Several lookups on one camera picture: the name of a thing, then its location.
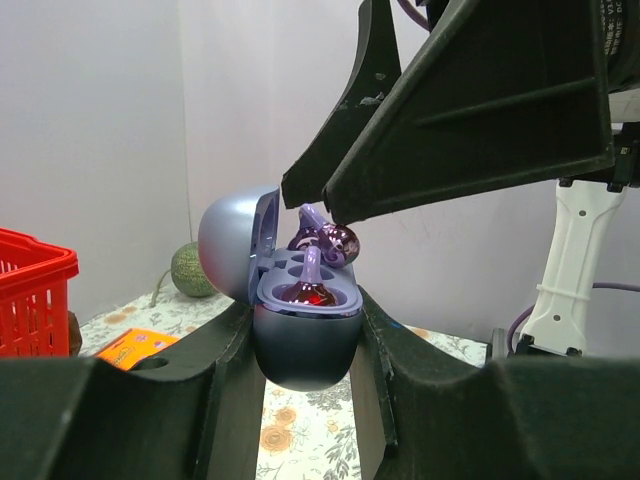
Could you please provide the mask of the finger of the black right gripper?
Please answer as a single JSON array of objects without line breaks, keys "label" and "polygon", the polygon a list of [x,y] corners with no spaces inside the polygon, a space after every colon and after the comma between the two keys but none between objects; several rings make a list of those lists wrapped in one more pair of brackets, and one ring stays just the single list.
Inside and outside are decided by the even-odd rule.
[{"label": "finger of the black right gripper", "polygon": [[347,85],[313,141],[282,177],[280,191],[286,208],[322,200],[325,184],[400,75],[390,3],[362,2],[355,60]]},{"label": "finger of the black right gripper", "polygon": [[452,1],[324,187],[340,223],[613,164],[595,1]]}]

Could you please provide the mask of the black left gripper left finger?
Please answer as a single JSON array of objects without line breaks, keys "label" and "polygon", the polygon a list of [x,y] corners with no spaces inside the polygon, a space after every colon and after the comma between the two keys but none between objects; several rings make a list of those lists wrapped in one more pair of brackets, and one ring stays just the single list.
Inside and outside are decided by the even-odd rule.
[{"label": "black left gripper left finger", "polygon": [[265,379],[234,303],[123,371],[96,357],[1,363],[5,479],[251,479]]}]

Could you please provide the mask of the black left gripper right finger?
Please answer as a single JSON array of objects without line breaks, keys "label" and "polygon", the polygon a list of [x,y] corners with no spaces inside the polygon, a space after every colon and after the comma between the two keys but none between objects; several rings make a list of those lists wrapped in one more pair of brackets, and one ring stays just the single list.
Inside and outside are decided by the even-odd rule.
[{"label": "black left gripper right finger", "polygon": [[639,364],[514,356],[469,365],[371,297],[350,370],[366,479],[635,479]]}]

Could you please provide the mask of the lavender earbud charging case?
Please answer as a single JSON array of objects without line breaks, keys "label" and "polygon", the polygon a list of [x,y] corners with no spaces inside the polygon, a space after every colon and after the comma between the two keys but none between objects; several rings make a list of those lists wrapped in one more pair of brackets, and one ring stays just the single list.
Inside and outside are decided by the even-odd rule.
[{"label": "lavender earbud charging case", "polygon": [[321,259],[324,285],[339,305],[291,304],[283,291],[301,274],[303,251],[277,247],[280,191],[260,186],[215,200],[198,230],[199,258],[210,283],[252,307],[256,358],[264,375],[290,390],[324,390],[346,375],[362,323],[363,297],[353,263]]}]

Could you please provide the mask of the purple metallic earbud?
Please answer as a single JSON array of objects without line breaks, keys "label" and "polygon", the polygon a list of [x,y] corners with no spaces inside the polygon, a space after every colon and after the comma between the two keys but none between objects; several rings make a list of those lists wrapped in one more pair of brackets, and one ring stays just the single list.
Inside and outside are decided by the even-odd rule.
[{"label": "purple metallic earbud", "polygon": [[291,304],[318,307],[338,306],[338,298],[323,283],[321,276],[321,250],[310,246],[305,250],[298,281],[287,287],[281,299]]},{"label": "purple metallic earbud", "polygon": [[353,230],[328,221],[313,205],[305,203],[298,210],[299,228],[287,249],[303,251],[310,246],[320,249],[325,263],[344,268],[360,254],[361,244]]}]

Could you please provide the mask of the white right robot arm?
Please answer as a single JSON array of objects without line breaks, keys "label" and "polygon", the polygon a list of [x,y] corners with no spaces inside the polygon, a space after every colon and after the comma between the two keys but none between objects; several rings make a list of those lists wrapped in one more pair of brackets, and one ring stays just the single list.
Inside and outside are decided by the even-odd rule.
[{"label": "white right robot arm", "polygon": [[635,361],[585,358],[604,235],[639,183],[639,126],[609,97],[639,83],[635,1],[428,1],[399,64],[390,5],[365,1],[348,83],[286,171],[287,207],[352,224],[555,180],[556,220],[513,355],[475,368],[372,299],[351,367],[366,479],[635,479]]}]

